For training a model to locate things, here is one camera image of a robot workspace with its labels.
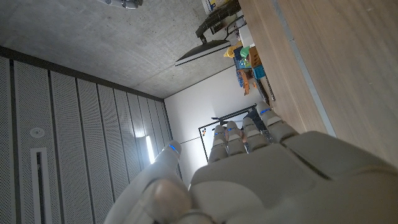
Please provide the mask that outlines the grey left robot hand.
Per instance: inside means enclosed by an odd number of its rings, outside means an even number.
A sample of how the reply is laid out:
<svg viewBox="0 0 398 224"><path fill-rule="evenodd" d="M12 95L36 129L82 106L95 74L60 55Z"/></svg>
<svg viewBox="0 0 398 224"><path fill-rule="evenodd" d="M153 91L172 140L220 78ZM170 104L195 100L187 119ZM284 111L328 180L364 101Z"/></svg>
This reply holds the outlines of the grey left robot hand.
<svg viewBox="0 0 398 224"><path fill-rule="evenodd" d="M170 141L123 191L106 223L396 223L397 169L318 131L303 134L265 102L251 118L217 126L207 165L189 185Z"/></svg>

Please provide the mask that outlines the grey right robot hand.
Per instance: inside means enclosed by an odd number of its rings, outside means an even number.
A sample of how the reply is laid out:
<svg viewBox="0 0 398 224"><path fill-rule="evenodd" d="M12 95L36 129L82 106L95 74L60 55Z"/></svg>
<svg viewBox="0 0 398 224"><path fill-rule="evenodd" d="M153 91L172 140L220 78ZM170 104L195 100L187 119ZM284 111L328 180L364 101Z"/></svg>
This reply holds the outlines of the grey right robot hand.
<svg viewBox="0 0 398 224"><path fill-rule="evenodd" d="M143 0L97 0L109 6L121 7L125 9L137 9L143 4Z"/></svg>

